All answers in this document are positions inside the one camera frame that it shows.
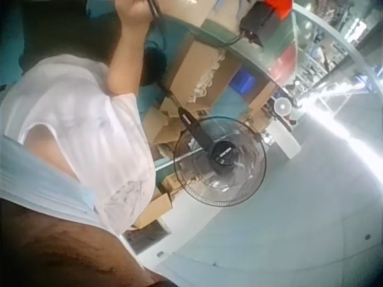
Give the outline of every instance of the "hand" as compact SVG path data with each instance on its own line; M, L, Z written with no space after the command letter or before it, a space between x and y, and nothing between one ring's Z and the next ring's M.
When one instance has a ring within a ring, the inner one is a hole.
M123 29L149 27L153 19L147 0L115 0L115 8Z

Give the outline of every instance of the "black fan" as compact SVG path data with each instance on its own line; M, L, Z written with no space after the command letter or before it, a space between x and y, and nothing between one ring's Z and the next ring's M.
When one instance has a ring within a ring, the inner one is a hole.
M260 135L227 117L198 121L168 93L186 127L174 150L174 169L183 188L211 206L233 206L249 199L266 173Z

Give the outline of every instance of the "light blue face mask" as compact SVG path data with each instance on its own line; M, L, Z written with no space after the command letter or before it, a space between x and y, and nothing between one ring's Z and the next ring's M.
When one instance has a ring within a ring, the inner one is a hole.
M53 217L105 228L92 191L0 137L0 198Z

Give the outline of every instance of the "white shirt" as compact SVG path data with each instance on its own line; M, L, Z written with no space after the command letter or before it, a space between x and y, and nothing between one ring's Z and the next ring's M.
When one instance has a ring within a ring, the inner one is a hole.
M154 163L134 94L110 98L108 68L70 55L44 59L10 89L1 107L3 134L23 144L44 125L72 171L94 191L103 223L127 230L149 203Z

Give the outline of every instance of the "metal frame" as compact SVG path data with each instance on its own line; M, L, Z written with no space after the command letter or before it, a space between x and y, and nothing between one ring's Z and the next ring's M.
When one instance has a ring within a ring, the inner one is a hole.
M348 52L349 56L355 61L359 67L362 68L363 71L369 77L371 84L374 86L376 91L378 92L381 100L383 101L383 86L380 83L378 76L375 74L375 71L366 63L363 56L358 52L358 50L339 33L335 28L331 27L328 23L326 23L323 19L319 18L314 13L306 10L304 7L293 3L293 12L298 13L307 20L313 22L313 24L322 28L326 34L328 34L331 38L333 38L336 42L340 43L340 45Z

